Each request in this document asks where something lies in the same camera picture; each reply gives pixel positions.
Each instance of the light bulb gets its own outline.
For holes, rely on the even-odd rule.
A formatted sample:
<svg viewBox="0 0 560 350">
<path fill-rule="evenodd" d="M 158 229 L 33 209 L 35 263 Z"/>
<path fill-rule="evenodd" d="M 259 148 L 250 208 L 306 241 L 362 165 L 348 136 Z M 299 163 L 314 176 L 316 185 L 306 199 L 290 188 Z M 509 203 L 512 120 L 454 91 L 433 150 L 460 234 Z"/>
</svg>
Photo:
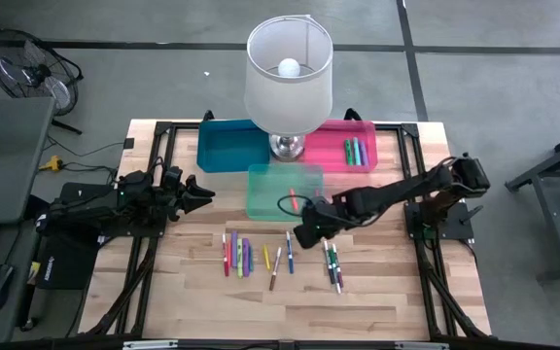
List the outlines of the light bulb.
<svg viewBox="0 0 560 350">
<path fill-rule="evenodd" d="M 292 58 L 283 59 L 278 65 L 278 74 L 283 78 L 299 77 L 299 63 Z"/>
</svg>

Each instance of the white lampshade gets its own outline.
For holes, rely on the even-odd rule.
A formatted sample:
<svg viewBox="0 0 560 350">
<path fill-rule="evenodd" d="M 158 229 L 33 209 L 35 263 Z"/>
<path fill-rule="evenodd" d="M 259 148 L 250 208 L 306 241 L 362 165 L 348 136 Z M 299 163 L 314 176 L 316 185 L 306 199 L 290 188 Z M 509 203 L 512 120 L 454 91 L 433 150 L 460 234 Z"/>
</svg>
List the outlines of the white lampshade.
<svg viewBox="0 0 560 350">
<path fill-rule="evenodd" d="M 257 26 L 248 38 L 245 107 L 262 130 L 300 136 L 317 129 L 332 111 L 333 43 L 310 16 L 276 17 Z M 278 65 L 299 63 L 297 77 L 283 77 Z"/>
</svg>

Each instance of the clear green plastic bin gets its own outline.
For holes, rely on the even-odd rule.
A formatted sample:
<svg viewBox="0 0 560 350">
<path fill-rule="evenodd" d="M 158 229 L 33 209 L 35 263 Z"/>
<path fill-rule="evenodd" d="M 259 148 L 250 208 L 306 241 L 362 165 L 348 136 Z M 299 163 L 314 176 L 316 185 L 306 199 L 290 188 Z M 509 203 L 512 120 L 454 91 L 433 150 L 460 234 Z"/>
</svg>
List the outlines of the clear green plastic bin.
<svg viewBox="0 0 560 350">
<path fill-rule="evenodd" d="M 248 198 L 246 212 L 252 220 L 260 221 L 300 221 L 278 209 L 278 199 L 291 194 L 309 198 L 323 193 L 323 169 L 319 165 L 302 163 L 254 164 L 248 169 Z M 301 211 L 305 199 L 296 198 L 296 214 Z M 290 198 L 282 201 L 282 207 L 294 211 Z"/>
</svg>

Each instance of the red marker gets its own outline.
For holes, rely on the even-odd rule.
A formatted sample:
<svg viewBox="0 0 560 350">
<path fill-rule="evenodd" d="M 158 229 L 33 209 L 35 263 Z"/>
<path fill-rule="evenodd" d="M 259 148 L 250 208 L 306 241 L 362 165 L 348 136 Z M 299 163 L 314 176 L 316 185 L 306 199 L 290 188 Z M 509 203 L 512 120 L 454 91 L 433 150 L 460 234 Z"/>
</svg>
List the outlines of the red marker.
<svg viewBox="0 0 560 350">
<path fill-rule="evenodd" d="M 293 210 L 296 213 L 299 212 L 298 200 L 295 198 L 296 192 L 293 189 L 289 189 L 289 194 L 291 195 L 291 202 L 293 203 Z"/>
<path fill-rule="evenodd" d="M 228 277 L 228 257 L 226 256 L 226 233 L 222 234 L 222 248 L 224 251 L 224 275 Z"/>
</svg>

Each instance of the lamp base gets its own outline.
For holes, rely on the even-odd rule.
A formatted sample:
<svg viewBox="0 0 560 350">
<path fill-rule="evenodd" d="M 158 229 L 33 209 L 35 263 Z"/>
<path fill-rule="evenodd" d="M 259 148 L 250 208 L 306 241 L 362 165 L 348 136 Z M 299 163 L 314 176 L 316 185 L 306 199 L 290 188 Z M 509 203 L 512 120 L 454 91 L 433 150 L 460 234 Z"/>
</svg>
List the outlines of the lamp base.
<svg viewBox="0 0 560 350">
<path fill-rule="evenodd" d="M 295 161 L 303 154 L 304 136 L 269 135 L 271 153 L 280 161 Z"/>
</svg>

